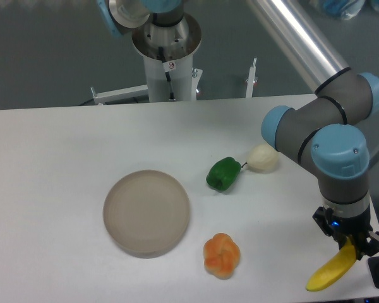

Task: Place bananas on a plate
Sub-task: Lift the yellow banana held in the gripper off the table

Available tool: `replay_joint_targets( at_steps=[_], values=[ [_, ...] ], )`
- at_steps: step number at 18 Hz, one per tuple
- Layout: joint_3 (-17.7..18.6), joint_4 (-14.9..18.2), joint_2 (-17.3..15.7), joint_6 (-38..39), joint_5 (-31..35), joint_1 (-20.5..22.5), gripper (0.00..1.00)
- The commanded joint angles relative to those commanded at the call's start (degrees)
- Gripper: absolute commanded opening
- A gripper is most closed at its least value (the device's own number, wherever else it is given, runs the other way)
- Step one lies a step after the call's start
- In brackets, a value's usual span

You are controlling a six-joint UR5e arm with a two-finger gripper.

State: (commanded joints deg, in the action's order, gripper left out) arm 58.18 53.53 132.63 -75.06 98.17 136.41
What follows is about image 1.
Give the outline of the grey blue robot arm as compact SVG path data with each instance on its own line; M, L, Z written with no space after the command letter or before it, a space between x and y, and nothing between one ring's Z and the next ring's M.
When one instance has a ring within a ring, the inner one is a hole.
M132 34L145 63L143 90L152 102L196 99L192 56L202 33L182 1L98 1L114 35ZM313 218L323 233L358 259L379 252L370 225L370 154L356 124L379 110L379 78L357 74L324 39L295 1L250 1L276 43L316 98L300 109L273 108L261 134L318 179L323 204Z

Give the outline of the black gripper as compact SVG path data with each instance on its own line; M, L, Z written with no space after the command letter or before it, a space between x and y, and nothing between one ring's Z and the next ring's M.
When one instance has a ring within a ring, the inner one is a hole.
M332 208L320 206L313 220L327 237L332 237L341 250L350 239L356 251L356 259L379 253L379 232L370 224L370 207L355 217L343 218L335 215Z

